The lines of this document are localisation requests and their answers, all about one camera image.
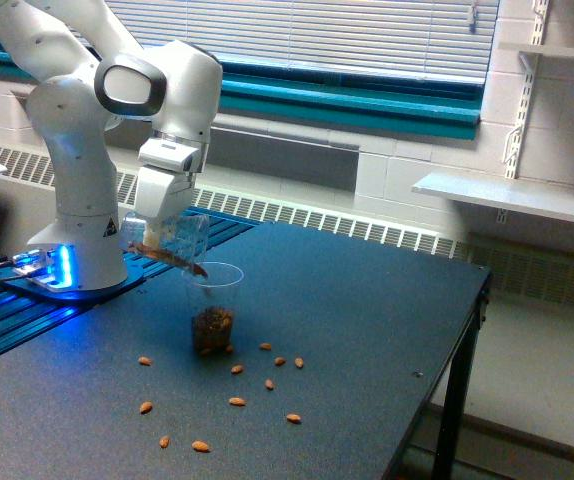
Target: clear plastic cup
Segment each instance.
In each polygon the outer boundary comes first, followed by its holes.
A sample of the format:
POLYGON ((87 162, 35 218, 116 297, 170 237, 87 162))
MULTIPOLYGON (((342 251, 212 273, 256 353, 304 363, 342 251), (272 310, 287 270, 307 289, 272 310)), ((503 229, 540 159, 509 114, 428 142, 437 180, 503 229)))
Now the clear plastic cup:
POLYGON ((236 300, 243 271, 228 263, 198 264, 207 277, 183 272, 194 349, 198 352, 221 350, 229 345, 236 318, 236 300))

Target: window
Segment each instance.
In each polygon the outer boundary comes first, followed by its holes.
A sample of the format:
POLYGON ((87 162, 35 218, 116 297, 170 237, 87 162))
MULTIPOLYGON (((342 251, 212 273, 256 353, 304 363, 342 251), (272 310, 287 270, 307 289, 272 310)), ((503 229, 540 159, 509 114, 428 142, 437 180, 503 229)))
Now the window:
MULTIPOLYGON (((498 2, 108 0, 107 4, 143 45, 177 38, 215 54, 226 73, 225 106, 279 114, 289 110, 313 120, 325 120, 325 115, 307 110, 314 106, 348 114, 371 112, 380 116, 373 126, 384 128, 391 123, 387 118, 407 117, 413 122, 434 115, 445 124, 465 121, 471 129, 479 113, 498 2), (282 108, 268 105, 270 99, 282 108), (429 108, 412 106, 423 103, 429 108)), ((330 117, 354 123, 348 116, 330 117)))

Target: blue metal rail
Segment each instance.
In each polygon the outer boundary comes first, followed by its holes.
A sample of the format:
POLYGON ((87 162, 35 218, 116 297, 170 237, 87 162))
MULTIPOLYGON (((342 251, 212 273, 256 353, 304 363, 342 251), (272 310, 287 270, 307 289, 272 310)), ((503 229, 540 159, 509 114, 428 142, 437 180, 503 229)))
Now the blue metal rail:
MULTIPOLYGON (((199 208, 192 208, 187 214, 197 213, 210 216, 208 249, 231 240, 258 224, 252 220, 199 208)), ((133 253, 126 253, 125 261, 141 266, 146 279, 173 268, 133 253)), ((92 307, 93 305, 63 306, 0 286, 0 355, 92 307)))

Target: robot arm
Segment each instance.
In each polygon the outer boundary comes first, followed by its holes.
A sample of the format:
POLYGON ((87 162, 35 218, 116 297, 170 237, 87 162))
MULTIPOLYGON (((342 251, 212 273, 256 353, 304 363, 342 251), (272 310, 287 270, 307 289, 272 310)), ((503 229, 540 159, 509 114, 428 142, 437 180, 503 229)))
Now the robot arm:
POLYGON ((94 89, 109 112, 152 121, 141 147, 135 209, 148 220, 145 243, 157 246, 160 224, 191 204, 203 171, 222 68, 210 54, 174 41, 143 50, 102 0, 27 0, 79 31, 102 61, 94 89))
POLYGON ((145 243, 156 246, 157 226, 190 205, 222 68, 179 41, 143 49, 102 0, 0 0, 0 42, 41 82, 27 109, 56 177, 56 221, 29 245, 62 251, 71 263, 65 280, 35 281, 57 291, 116 285, 126 269, 116 235, 116 169, 103 132, 120 118, 152 122, 139 152, 136 211, 147 220, 145 243), (96 48, 100 64, 66 25, 96 48))

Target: black table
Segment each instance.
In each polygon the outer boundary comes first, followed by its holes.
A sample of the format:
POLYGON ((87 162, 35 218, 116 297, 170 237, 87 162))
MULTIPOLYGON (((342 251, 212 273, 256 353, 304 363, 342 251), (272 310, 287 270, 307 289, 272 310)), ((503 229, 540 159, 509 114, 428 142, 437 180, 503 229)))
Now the black table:
POLYGON ((381 478, 453 357, 435 465, 449 478, 487 269, 286 225, 209 257, 246 272, 235 353, 193 354, 177 271, 7 352, 0 479, 381 478), (245 372, 231 375, 235 363, 245 372), (145 400, 154 410, 141 416, 145 400), (195 453, 196 439, 212 453, 195 453))

